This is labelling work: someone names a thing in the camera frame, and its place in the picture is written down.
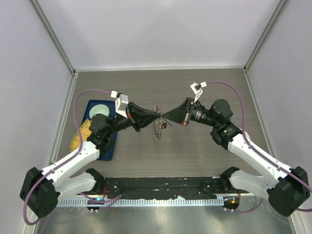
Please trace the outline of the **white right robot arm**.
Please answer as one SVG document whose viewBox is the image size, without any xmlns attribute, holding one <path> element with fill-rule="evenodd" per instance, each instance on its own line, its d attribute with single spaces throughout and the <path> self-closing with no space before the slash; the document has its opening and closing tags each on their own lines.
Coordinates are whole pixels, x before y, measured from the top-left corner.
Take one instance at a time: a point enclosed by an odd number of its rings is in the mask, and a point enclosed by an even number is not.
<svg viewBox="0 0 312 234">
<path fill-rule="evenodd" d="M 252 193 L 267 200 L 279 214 L 289 217 L 310 197 L 307 172 L 300 166 L 291 168 L 254 145 L 248 134 L 231 122 L 232 115 L 224 99 L 216 100 L 206 109 L 188 97 L 163 117 L 183 126 L 190 121 L 211 126 L 210 135 L 217 145 L 239 156 L 260 174 L 254 176 L 231 167 L 221 174 L 221 189 L 227 193 L 234 189 Z"/>
</svg>

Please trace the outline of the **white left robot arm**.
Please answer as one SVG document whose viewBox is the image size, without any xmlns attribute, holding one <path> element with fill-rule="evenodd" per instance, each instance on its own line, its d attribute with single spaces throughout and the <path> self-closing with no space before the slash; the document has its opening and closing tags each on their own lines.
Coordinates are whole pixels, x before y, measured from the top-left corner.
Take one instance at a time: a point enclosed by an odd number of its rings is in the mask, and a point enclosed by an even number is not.
<svg viewBox="0 0 312 234">
<path fill-rule="evenodd" d="M 19 194 L 24 202 L 25 222 L 32 225 L 27 219 L 27 209 L 41 219 L 48 216 L 60 201 L 73 195 L 88 191 L 100 194 L 104 188 L 104 177 L 96 170 L 90 169 L 76 177 L 72 175 L 111 149 L 114 144 L 112 134 L 129 127 L 139 132 L 160 117 L 160 112 L 141 108 L 133 102 L 117 110 L 115 117 L 94 114 L 87 139 L 83 140 L 78 134 L 78 148 L 41 170 L 33 167 L 26 173 Z"/>
</svg>

